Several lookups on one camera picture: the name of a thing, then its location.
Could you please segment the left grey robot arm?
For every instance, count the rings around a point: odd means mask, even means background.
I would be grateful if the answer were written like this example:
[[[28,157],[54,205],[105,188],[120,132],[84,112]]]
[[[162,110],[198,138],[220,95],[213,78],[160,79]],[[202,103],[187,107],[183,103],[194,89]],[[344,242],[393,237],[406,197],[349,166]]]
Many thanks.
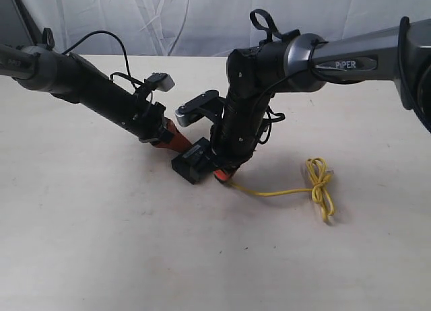
[[[14,79],[27,90],[46,92],[72,104],[81,104],[142,143],[184,152],[191,142],[164,114],[166,108],[153,102],[153,92],[167,92],[174,82],[167,73],[152,73],[139,81],[130,73],[105,75],[91,62],[70,50],[58,53],[51,29],[42,42],[32,46],[1,45],[1,75]]]

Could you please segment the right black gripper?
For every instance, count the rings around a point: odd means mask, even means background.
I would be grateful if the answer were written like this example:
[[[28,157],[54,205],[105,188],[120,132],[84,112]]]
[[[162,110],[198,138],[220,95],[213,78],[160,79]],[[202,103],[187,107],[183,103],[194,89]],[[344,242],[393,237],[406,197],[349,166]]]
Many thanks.
[[[220,183],[229,183],[249,161],[259,140],[259,123],[219,122],[210,133],[211,171]]]

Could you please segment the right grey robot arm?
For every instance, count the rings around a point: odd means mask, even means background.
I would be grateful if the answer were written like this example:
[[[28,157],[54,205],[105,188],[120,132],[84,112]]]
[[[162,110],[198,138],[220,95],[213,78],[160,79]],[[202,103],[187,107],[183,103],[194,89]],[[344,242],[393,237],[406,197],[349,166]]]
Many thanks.
[[[277,93],[315,92],[326,83],[352,85],[392,81],[402,105],[430,127],[430,21],[401,18],[393,28],[328,42],[293,31],[285,40],[266,40],[232,51],[226,63],[228,94],[213,150],[222,158],[214,174],[227,182],[251,158]]]

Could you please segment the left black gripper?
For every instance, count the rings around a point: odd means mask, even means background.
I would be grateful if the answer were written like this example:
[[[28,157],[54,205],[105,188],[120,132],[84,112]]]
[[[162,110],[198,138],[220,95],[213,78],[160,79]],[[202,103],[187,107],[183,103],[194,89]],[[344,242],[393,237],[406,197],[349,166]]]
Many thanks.
[[[158,149],[169,149],[182,153],[192,147],[192,143],[177,129],[172,120],[165,117],[166,107],[159,102],[145,101],[140,111],[133,117],[137,122],[138,139],[151,143]]]

